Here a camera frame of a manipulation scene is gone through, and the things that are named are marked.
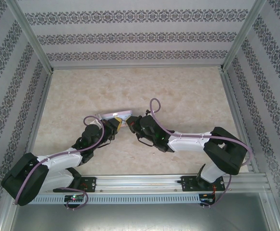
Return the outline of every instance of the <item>marble surface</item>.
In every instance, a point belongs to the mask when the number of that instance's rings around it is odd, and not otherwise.
[[[217,67],[55,70],[34,154],[69,148],[84,131],[87,115],[124,110],[144,115],[154,97],[161,102],[156,116],[168,129],[201,133],[220,126],[237,135]],[[162,153],[147,147],[125,127],[76,169],[87,175],[185,174],[210,162],[204,152]]]

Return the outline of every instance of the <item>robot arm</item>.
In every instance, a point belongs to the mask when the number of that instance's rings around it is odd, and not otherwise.
[[[102,127],[97,121],[93,121],[86,126],[82,136],[77,139],[71,148],[65,151],[65,155],[34,156],[32,153],[24,154],[5,175],[1,182],[2,187],[15,199],[31,170],[44,159],[47,159],[33,171],[21,192],[18,200],[19,205],[28,204],[39,192],[61,187],[79,189],[81,175],[73,167],[85,164],[93,157],[95,149],[108,145],[104,144],[108,140],[110,142],[114,140],[120,129],[122,119],[116,117],[110,120],[102,120],[102,123],[104,135],[95,147],[81,151],[97,143],[101,138]]]
[[[204,165],[201,168],[197,177],[196,187],[198,188],[207,188],[208,184],[214,183],[217,178],[226,173],[237,175],[247,153],[247,150],[237,143],[222,139],[206,138],[207,136],[217,136],[239,141],[232,134],[220,127],[215,127],[211,132],[200,134],[169,131],[173,134],[170,135],[156,123],[151,115],[144,117],[131,116],[126,122],[131,132],[136,134],[140,142],[142,142],[140,140],[141,138],[145,138],[153,143],[151,146],[155,146],[162,152],[178,152],[183,150],[204,151],[213,163]]]

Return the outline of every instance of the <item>metal bar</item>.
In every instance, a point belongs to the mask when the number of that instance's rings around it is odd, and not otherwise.
[[[272,192],[259,193],[264,213],[271,231],[280,231],[280,213]]]
[[[247,15],[246,20],[244,21],[239,33],[237,34],[236,38],[234,39],[234,42],[226,55],[225,61],[222,64],[224,71],[228,69],[231,62],[233,61],[236,53],[238,52],[242,42],[246,38],[250,28],[252,27],[255,19],[257,18],[258,14],[260,13],[265,2],[266,2],[266,0],[255,0],[252,8],[250,9],[249,14]]]
[[[9,194],[6,194],[0,214],[0,231],[11,230],[15,211],[14,199]]]
[[[164,65],[91,65],[91,66],[55,66],[54,70],[74,69],[115,69],[115,68],[165,68],[165,67],[215,67],[220,64],[164,64]]]
[[[199,194],[209,194],[212,191],[183,192],[181,184],[177,183],[181,176],[195,176],[196,174],[173,174],[173,175],[106,175],[106,176],[83,176],[96,177],[96,191],[88,193],[90,198],[103,198],[98,203],[112,203],[113,198],[124,198],[124,204],[134,204],[139,198],[182,198],[171,201],[180,203],[185,197],[198,197]],[[227,184],[229,176],[224,176]],[[232,176],[232,183],[227,193],[264,193],[271,192],[266,174],[264,173],[241,173]],[[65,195],[73,195],[74,192],[39,194],[31,204],[63,204]]]
[[[17,0],[6,0],[6,3],[13,13],[15,19],[17,20],[18,24],[20,25],[22,31],[24,32],[27,40],[32,45],[34,51],[36,52],[38,58],[40,59],[43,67],[45,68],[47,74],[52,73],[52,66],[50,64],[50,61],[44,52],[41,44],[39,43],[37,36],[35,35],[33,29],[31,28],[28,20],[26,19],[22,9],[19,6],[19,3]]]

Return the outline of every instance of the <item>enclosure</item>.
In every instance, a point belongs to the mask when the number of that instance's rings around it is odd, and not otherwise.
[[[209,156],[126,127],[76,168],[96,177],[79,211],[72,193],[14,205],[0,184],[0,231],[280,231],[280,0],[0,0],[0,183],[23,154],[71,147],[85,116],[144,115],[151,98],[167,129],[223,127],[252,148],[218,205],[177,183]]]

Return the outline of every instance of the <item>wall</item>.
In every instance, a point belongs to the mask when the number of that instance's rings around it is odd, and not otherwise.
[[[20,0],[54,67],[222,64],[254,0]]]
[[[25,153],[47,78],[19,24],[0,0],[0,182]],[[0,206],[5,193],[0,186]]]
[[[228,75],[261,172],[280,211],[280,0],[265,3]]]

